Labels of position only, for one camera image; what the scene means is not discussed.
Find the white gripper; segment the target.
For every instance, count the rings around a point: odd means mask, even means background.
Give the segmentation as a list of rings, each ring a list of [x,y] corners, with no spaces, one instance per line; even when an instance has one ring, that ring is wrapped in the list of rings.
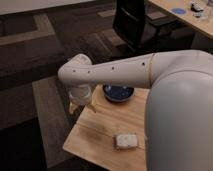
[[[96,108],[91,104],[92,90],[89,85],[72,86],[69,88],[69,113],[72,115],[77,109],[77,105],[87,105],[89,109],[96,113]]]

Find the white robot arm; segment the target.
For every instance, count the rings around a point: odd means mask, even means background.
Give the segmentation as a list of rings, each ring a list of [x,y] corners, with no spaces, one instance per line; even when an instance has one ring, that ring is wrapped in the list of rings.
[[[147,170],[213,171],[213,54],[178,50],[100,64],[78,54],[58,78],[78,105],[90,102],[97,84],[147,88]]]

